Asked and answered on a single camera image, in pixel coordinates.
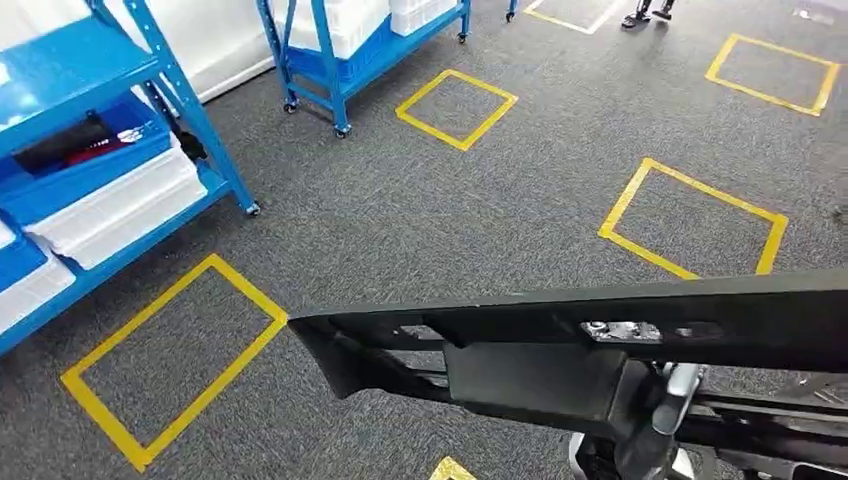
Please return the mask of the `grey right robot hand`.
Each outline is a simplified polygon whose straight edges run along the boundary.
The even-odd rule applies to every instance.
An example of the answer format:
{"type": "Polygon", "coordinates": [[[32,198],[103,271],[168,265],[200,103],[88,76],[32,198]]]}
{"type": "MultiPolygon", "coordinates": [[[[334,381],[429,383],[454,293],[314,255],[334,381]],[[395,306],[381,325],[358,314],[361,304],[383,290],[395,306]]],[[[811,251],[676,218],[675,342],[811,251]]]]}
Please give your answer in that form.
{"type": "Polygon", "coordinates": [[[615,447],[622,479],[664,479],[674,435],[674,411],[665,393],[652,393],[635,411],[632,433],[615,447]]]}

